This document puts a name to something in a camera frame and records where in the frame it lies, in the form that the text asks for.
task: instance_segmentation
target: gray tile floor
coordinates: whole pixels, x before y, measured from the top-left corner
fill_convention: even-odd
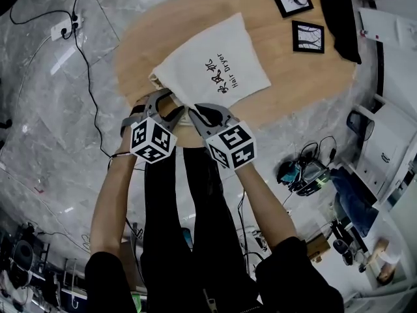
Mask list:
[[[117,92],[114,50],[129,23],[163,1],[78,2],[77,11],[85,20],[78,35],[79,43],[91,64],[92,92],[100,108],[98,125],[104,133],[103,147],[109,153],[118,147],[119,124],[130,110]],[[73,2],[19,0],[13,16],[22,21],[47,10],[70,10]],[[362,0],[353,3],[355,10],[364,5]],[[74,40],[48,40],[27,70],[20,93],[33,53],[49,35],[50,28],[64,17],[51,14],[25,25],[12,25],[8,14],[0,18],[0,121],[9,118],[14,121],[11,129],[0,130],[0,139],[7,140],[0,154],[0,206],[18,222],[36,222],[47,232],[65,231],[82,245],[81,235],[89,233],[107,158],[99,150],[98,133],[93,125],[94,106],[87,92],[86,66],[74,49]],[[255,132],[259,146],[256,166],[281,201],[289,193],[275,182],[276,164],[299,152],[308,141],[319,141],[328,134],[337,139],[338,151],[354,143],[354,135],[345,125],[347,114],[354,103],[369,102],[376,86],[375,43],[359,39],[359,48],[363,63],[357,68],[352,87]],[[326,143],[324,157],[331,147],[330,142]],[[177,152],[179,215],[184,226],[193,228],[194,206],[185,181],[182,153]],[[222,178],[226,200],[238,224],[237,204],[242,187],[229,171],[222,170]],[[300,236],[309,237],[330,220],[328,204],[334,194],[334,187],[329,184],[308,198],[292,196],[288,200],[285,207],[291,209]],[[143,173],[136,171],[130,185],[128,218],[140,226],[145,223],[143,200]],[[255,224],[247,201],[244,215],[247,224]],[[59,255],[87,261],[88,254],[64,237],[47,239]]]

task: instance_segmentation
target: oval table top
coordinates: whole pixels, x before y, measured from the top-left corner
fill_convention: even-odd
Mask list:
[[[253,47],[271,86],[231,107],[233,114],[252,129],[322,98],[332,97],[352,82],[355,63],[334,49],[320,0],[312,10],[283,19],[274,0],[170,0],[142,14],[125,32],[117,49],[115,68],[119,90],[133,106],[155,91],[149,81],[153,68],[188,39],[241,12]],[[324,54],[293,51],[292,20],[324,26]],[[160,106],[162,114],[175,107],[171,99]],[[181,147],[201,147],[194,127],[177,125]]]

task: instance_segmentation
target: black t-shirt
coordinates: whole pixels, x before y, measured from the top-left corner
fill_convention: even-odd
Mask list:
[[[136,312],[122,263],[114,255],[94,254],[85,268],[85,279],[88,312]],[[312,266],[305,243],[296,237],[281,242],[257,266],[256,279],[264,304],[259,312],[344,311],[340,293]]]

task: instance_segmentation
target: person in background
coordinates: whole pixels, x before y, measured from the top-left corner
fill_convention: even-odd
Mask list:
[[[384,264],[377,281],[381,286],[391,283],[402,253],[398,234],[385,221],[383,214],[372,207],[362,188],[345,168],[333,169],[330,178],[339,194],[336,200],[371,252],[366,266],[380,258]]]
[[[137,102],[132,112],[145,103]],[[126,128],[118,153],[129,152],[130,134]],[[183,151],[196,211],[193,251],[177,211],[175,150],[145,167],[141,266],[147,312],[343,312],[342,296],[312,266],[293,221],[253,164],[236,174],[272,255],[257,266],[256,282],[249,277],[217,162],[205,148]],[[135,163],[135,155],[114,158],[98,195],[85,269],[89,312],[136,311],[119,259]]]

